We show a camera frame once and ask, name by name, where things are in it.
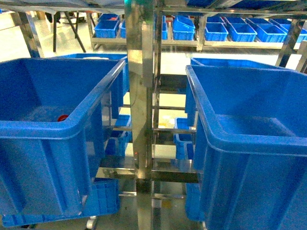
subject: blue plastic bin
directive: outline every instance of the blue plastic bin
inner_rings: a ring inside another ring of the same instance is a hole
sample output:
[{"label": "blue plastic bin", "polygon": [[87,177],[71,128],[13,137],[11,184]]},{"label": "blue plastic bin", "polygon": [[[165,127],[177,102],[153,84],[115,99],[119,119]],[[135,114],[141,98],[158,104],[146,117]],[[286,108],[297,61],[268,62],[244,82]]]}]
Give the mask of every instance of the blue plastic bin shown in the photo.
[{"label": "blue plastic bin", "polygon": [[262,42],[283,42],[287,36],[287,33],[273,24],[259,24],[256,32]]},{"label": "blue plastic bin", "polygon": [[[189,129],[186,118],[175,118],[175,128]],[[174,134],[174,143],[176,144],[176,159],[193,159],[193,151],[188,151],[188,148],[193,149],[191,134]]]},{"label": "blue plastic bin", "polygon": [[206,227],[305,229],[307,75],[207,66],[187,66],[187,74]]},{"label": "blue plastic bin", "polygon": [[224,18],[226,24],[230,23],[246,23],[243,18]]},{"label": "blue plastic bin", "polygon": [[[115,126],[131,126],[130,115],[119,115]],[[129,141],[132,139],[130,131],[112,131],[106,146],[106,155],[125,156]]]},{"label": "blue plastic bin", "polygon": [[186,183],[186,215],[193,221],[205,221],[204,212],[200,210],[201,192],[199,184]]},{"label": "blue plastic bin", "polygon": [[[279,24],[276,26],[278,26],[282,31],[288,34],[291,24]],[[304,40],[307,40],[307,31],[305,29],[302,29],[301,34],[298,36],[296,42],[301,43]]]},{"label": "blue plastic bin", "polygon": [[194,32],[195,25],[193,24],[191,19],[186,18],[184,16],[177,16],[174,19],[173,30],[182,32]]},{"label": "blue plastic bin", "polygon": [[118,180],[96,180],[80,215],[4,215],[2,216],[2,224],[5,227],[14,227],[117,213],[120,207]]},{"label": "blue plastic bin", "polygon": [[116,38],[119,29],[119,21],[100,20],[94,29],[96,37]]},{"label": "blue plastic bin", "polygon": [[126,21],[124,20],[120,27],[120,36],[126,38]]},{"label": "blue plastic bin", "polygon": [[[129,69],[128,69],[128,58],[126,54],[90,54],[90,53],[81,53],[81,54],[68,54],[63,56],[58,56],[55,58],[107,58],[111,60],[124,60],[126,65],[123,69],[123,96],[129,91]],[[119,106],[123,106],[124,101],[121,96],[117,98]]]},{"label": "blue plastic bin", "polygon": [[205,37],[207,41],[225,41],[228,31],[222,23],[207,23]]},{"label": "blue plastic bin", "polygon": [[257,32],[249,24],[229,24],[228,31],[234,42],[253,42]]},{"label": "blue plastic bin", "polygon": [[162,23],[162,39],[167,40],[167,23]]},{"label": "blue plastic bin", "polygon": [[0,214],[82,210],[115,123],[123,67],[64,58],[0,63]]},{"label": "blue plastic bin", "polygon": [[208,17],[207,22],[208,23],[225,23],[221,17]]},{"label": "blue plastic bin", "polygon": [[116,20],[119,20],[119,16],[117,14],[114,14],[114,13],[104,13],[98,18],[98,21],[100,21],[100,20],[116,21]]}]

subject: metal shelf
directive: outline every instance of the metal shelf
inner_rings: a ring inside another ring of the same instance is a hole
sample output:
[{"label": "metal shelf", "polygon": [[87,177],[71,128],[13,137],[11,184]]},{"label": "metal shelf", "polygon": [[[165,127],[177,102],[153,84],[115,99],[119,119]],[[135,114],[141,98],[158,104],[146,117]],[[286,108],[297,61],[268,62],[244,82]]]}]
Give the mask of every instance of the metal shelf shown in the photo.
[{"label": "metal shelf", "polygon": [[[233,42],[207,42],[204,41],[203,34],[206,25],[206,17],[214,15],[231,15],[236,17],[281,17],[291,18],[292,24],[283,45],[269,44],[266,48],[281,48],[281,52],[276,63],[277,66],[285,67],[289,57],[294,53],[297,46],[296,40],[303,27],[304,19],[307,19],[305,8],[306,1],[285,0],[277,7],[260,10],[230,9],[230,7],[240,0],[216,0],[207,8],[187,7],[184,1],[177,0],[162,1],[125,1],[123,6],[98,6],[88,7],[56,5],[56,4],[33,4],[28,3],[5,3],[0,1],[0,8],[7,9],[27,9],[54,11],[117,11],[125,10],[127,39],[100,39],[95,38],[90,20],[89,33],[93,44],[126,44],[129,61],[130,76],[130,105],[133,133],[133,158],[107,157],[101,163],[97,177],[101,178],[126,178],[136,182],[136,194],[124,193],[125,196],[135,197],[138,206],[138,225],[140,230],[152,229],[152,199],[162,199],[165,195],[160,194],[159,181],[197,183],[197,172],[192,170],[191,161],[179,161],[173,159],[154,159],[153,146],[159,143],[159,137],[163,134],[182,133],[186,130],[159,129],[159,106],[160,92],[162,90],[176,90],[175,80],[167,82],[167,76],[161,75],[161,50],[162,45],[167,46],[196,46],[198,50],[203,47],[237,47],[248,45],[249,48],[261,48],[261,43],[234,43]],[[198,15],[200,17],[200,30],[198,41],[173,41],[161,40],[162,34],[162,15],[173,15],[178,12]],[[20,26],[28,45],[32,57],[42,56],[40,43],[37,38],[36,30],[29,13],[12,13],[8,18],[13,24],[8,23],[5,28]],[[302,57],[299,68],[306,69],[306,57]],[[180,171],[177,165],[185,165],[185,170]]]}]

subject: red object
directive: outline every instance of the red object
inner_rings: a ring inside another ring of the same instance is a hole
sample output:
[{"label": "red object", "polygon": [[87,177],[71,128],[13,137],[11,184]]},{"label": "red object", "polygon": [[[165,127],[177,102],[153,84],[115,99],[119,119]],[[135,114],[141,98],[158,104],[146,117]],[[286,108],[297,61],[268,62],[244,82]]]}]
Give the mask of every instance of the red object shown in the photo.
[{"label": "red object", "polygon": [[67,117],[68,117],[67,114],[61,115],[61,116],[58,117],[58,121],[64,121],[64,120],[66,120]]}]

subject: floor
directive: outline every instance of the floor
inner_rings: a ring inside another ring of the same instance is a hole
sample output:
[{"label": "floor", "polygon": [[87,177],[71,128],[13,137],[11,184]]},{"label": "floor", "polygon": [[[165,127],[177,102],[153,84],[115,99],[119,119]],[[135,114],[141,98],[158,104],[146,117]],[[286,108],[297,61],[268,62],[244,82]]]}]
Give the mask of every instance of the floor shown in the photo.
[{"label": "floor", "polygon": [[[68,24],[63,24],[58,28],[57,34],[57,52],[52,51],[52,37],[50,32],[50,24],[44,20],[38,20],[34,18],[35,26],[38,32],[38,36],[44,51],[46,58],[53,56],[61,56],[71,53],[81,53],[82,50],[74,38],[72,29]],[[92,51],[88,28],[86,23],[82,23],[79,26],[79,35],[85,46],[87,52],[107,53],[107,50],[99,48],[99,50]],[[0,62],[11,60],[15,58],[29,57],[26,45],[23,40],[23,36],[19,28],[8,29],[0,32]],[[122,47],[113,47],[113,51],[116,53],[125,53]],[[254,60],[266,64],[274,65],[278,53],[276,51],[263,51],[259,50],[259,54],[251,55],[248,50],[207,50],[202,53],[190,53],[190,52],[163,52],[162,53],[162,66],[161,73],[172,74],[185,74],[185,66],[190,64],[190,57],[198,58],[231,58],[231,59],[248,59]],[[290,69],[295,69],[300,55],[292,55],[289,65]],[[129,93],[124,97],[124,103],[129,104]],[[185,96],[178,94],[162,94],[160,97],[160,105],[165,106],[185,106]],[[122,108],[122,114],[129,114],[130,109]],[[175,117],[186,117],[184,111],[168,111],[162,110],[159,116],[159,126],[166,128],[174,127]],[[174,158],[175,146],[156,146],[155,157],[160,158]],[[132,145],[129,144],[127,155],[132,155]],[[123,187],[123,191],[133,191],[134,185]],[[166,194],[182,194],[184,191],[180,183],[162,183],[162,193]],[[184,199],[165,200],[161,205],[161,227],[158,229],[170,229],[170,230],[195,230],[198,229],[198,224],[194,221],[190,221],[185,216],[184,211]],[[54,230],[83,230],[85,228],[87,218],[58,221],[53,223],[38,224],[38,229],[54,229]],[[117,214],[109,216],[101,216],[98,219],[98,230],[135,230],[137,229],[137,207],[136,199],[131,197],[121,197],[121,209]]]}]

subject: storage rack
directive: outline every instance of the storage rack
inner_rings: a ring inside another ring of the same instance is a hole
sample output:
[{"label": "storage rack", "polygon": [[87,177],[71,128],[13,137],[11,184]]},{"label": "storage rack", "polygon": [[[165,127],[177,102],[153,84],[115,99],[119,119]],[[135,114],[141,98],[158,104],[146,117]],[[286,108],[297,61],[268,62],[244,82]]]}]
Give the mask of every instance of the storage rack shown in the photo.
[{"label": "storage rack", "polygon": [[[154,145],[163,144],[172,140],[172,134],[194,134],[195,130],[180,130],[158,128],[159,109],[177,109],[177,107],[162,107],[159,105],[161,92],[174,92],[177,88],[183,88],[186,82],[185,75],[161,74],[161,49],[162,49],[162,15],[176,15],[178,12],[186,14],[197,14],[200,16],[198,50],[203,46],[203,29],[208,16],[232,17],[274,17],[292,19],[291,27],[286,40],[281,48],[276,65],[285,67],[294,51],[296,40],[302,30],[303,20],[307,19],[305,9],[307,2],[302,0],[284,0],[282,4],[271,8],[260,10],[231,9],[240,0],[216,0],[207,8],[187,7],[178,5],[177,1],[168,2],[157,0],[130,0],[125,1],[125,6],[102,7],[92,5],[91,7],[76,7],[71,5],[56,4],[29,4],[15,3],[7,6],[0,1],[0,8],[44,10],[52,8],[56,11],[113,11],[125,10],[127,51],[129,60],[130,76],[130,109],[132,118],[133,152],[134,157],[121,158],[107,156],[98,170],[97,177],[100,178],[125,178],[135,180],[136,193],[123,192],[122,196],[133,196],[137,199],[138,225],[141,230],[159,229],[157,221],[161,219],[161,213],[152,208],[152,199],[178,198],[171,195],[160,194],[159,182],[182,182],[197,183],[197,172],[192,169],[190,160],[157,159],[154,156]],[[12,23],[2,27],[0,30],[13,26],[20,26],[27,43],[31,57],[42,57],[42,52],[29,13],[8,14]],[[156,28],[154,28],[154,15],[156,15]],[[303,54],[297,70],[306,72],[307,42],[303,42],[297,53]],[[131,130],[129,127],[115,127],[117,130]],[[181,172],[176,164],[186,164],[187,170]]]}]

